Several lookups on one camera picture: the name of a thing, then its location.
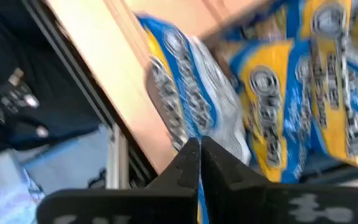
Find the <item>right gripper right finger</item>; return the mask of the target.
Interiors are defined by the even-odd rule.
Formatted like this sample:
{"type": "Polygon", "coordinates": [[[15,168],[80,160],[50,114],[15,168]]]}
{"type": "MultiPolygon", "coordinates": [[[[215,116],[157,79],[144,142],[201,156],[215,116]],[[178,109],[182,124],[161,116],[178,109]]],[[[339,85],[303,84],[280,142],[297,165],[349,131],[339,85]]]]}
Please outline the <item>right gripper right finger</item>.
{"type": "Polygon", "coordinates": [[[201,179],[210,223],[356,223],[358,188],[267,180],[208,136],[201,179]]]}

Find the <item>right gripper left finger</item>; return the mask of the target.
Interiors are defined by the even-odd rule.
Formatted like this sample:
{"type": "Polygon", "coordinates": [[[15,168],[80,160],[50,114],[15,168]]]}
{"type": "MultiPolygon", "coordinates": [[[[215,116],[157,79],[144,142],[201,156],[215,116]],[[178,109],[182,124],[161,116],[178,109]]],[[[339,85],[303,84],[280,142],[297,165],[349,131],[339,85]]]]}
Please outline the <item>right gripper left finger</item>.
{"type": "Polygon", "coordinates": [[[38,223],[196,223],[200,145],[191,138],[144,189],[68,189],[45,197],[38,223]]]}

